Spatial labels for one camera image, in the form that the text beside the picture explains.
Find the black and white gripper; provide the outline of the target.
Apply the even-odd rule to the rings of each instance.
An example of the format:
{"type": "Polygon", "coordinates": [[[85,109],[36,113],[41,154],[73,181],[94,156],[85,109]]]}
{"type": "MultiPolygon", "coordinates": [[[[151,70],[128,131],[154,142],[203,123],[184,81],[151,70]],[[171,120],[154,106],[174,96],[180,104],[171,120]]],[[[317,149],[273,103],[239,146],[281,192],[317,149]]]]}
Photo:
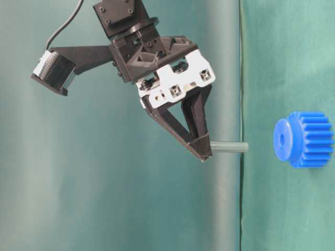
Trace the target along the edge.
{"type": "Polygon", "coordinates": [[[160,36],[154,25],[111,40],[121,77],[138,88],[147,114],[200,160],[212,156],[205,104],[216,76],[196,43],[186,36],[160,36]],[[188,128],[169,111],[181,108],[188,128]]]}

